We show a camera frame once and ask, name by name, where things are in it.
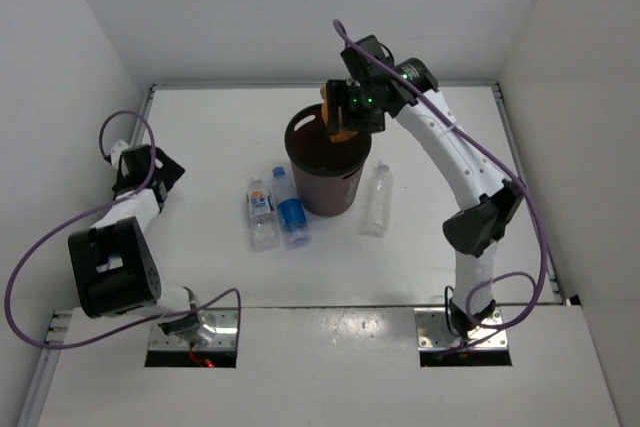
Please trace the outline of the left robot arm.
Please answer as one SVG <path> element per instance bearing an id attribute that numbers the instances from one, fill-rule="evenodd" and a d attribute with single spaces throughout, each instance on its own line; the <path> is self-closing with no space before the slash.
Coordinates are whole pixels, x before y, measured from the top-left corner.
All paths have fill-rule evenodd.
<path id="1" fill-rule="evenodd" d="M 195 313 L 193 291 L 162 281 L 144 232 L 163 210 L 168 193 L 185 169 L 161 149 L 114 145 L 108 159 L 116 168 L 116 204 L 91 227 L 68 238 L 76 288 L 90 318 L 156 315 L 167 336 L 204 347 L 214 326 Z"/>

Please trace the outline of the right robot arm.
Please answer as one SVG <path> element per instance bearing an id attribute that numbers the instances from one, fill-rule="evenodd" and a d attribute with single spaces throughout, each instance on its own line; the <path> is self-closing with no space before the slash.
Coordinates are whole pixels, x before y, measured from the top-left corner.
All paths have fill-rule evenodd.
<path id="1" fill-rule="evenodd" d="M 467 336 L 490 317 L 497 243 L 523 194 L 457 133 L 435 76 L 417 58 L 395 63 L 391 52 L 369 35 L 341 52 L 349 77 L 322 89 L 322 118 L 334 143 L 380 133 L 386 118 L 409 132 L 434 162 L 453 192 L 458 212 L 443 224 L 455 251 L 455 284 L 445 305 L 452 334 Z"/>

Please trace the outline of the orange juice bottle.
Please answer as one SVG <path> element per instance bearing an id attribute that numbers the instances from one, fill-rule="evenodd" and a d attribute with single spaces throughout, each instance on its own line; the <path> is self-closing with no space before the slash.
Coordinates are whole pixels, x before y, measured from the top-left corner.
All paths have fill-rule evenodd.
<path id="1" fill-rule="evenodd" d="M 343 143 L 356 136 L 355 132 L 344 126 L 344 121 L 342 120 L 345 93 L 346 83 L 342 81 L 328 81 L 321 88 L 323 99 L 321 117 L 332 143 Z"/>

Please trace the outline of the clear plastic bottle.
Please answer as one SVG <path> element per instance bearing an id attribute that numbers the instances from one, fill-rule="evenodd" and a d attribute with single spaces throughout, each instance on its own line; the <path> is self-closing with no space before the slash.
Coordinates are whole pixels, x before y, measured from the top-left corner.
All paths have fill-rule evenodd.
<path id="1" fill-rule="evenodd" d="M 366 194 L 361 233 L 383 238 L 390 226 L 394 177 L 389 165 L 379 161 L 373 169 Z"/>

